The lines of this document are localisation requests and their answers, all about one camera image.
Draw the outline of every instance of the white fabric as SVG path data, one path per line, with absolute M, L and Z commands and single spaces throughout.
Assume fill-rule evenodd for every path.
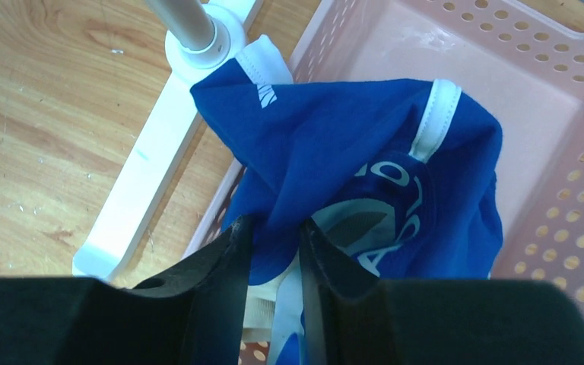
M 435 80 L 420 127 L 408 155 L 426 163 L 440 148 L 458 107 L 462 89 L 448 80 Z
M 301 267 L 298 256 L 294 259 L 293 267 L 285 276 L 278 288 L 277 295 L 284 299 L 279 300 L 274 313 L 274 325 L 271 329 L 270 352 L 267 365 L 275 365 L 278 361 L 287 339 L 296 333 L 298 338 L 305 338 L 305 331 L 301 325 L 303 311 L 303 291 L 301 290 Z M 303 364 L 305 353 L 303 343 L 300 343 L 299 359 Z
M 256 85 L 293 84 L 294 80 L 278 48 L 268 36 L 260 36 L 236 55 L 236 60 Z

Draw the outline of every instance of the white plastic stand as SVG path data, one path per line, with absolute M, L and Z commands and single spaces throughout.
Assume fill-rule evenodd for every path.
M 210 0 L 204 10 L 214 26 L 214 39 L 201 50 L 184 47 L 167 32 L 165 50 L 172 74 L 86 242 L 73 257 L 73 275 L 111 281 L 129 262 L 200 126 L 189 89 L 246 46 L 246 30 L 262 3 Z

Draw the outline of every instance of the perforated basket wall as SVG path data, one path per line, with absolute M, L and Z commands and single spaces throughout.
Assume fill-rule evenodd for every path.
M 448 78 L 504 130 L 493 278 L 548 280 L 584 312 L 584 34 L 516 0 L 324 0 L 290 66 L 297 82 Z M 217 235 L 233 164 L 186 255 Z

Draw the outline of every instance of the wood grain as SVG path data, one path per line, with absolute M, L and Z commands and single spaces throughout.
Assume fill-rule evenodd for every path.
M 584 32 L 578 0 L 523 2 Z M 249 34 L 289 56 L 318 3 L 265 0 Z M 164 34 L 142 0 L 0 0 L 0 276 L 71 274 L 169 76 Z M 114 284 L 179 260 L 231 158 L 203 125 Z

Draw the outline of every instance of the metal pole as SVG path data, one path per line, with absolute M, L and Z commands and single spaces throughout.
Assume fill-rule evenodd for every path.
M 200 51 L 211 44 L 215 29 L 199 0 L 146 0 L 180 43 Z

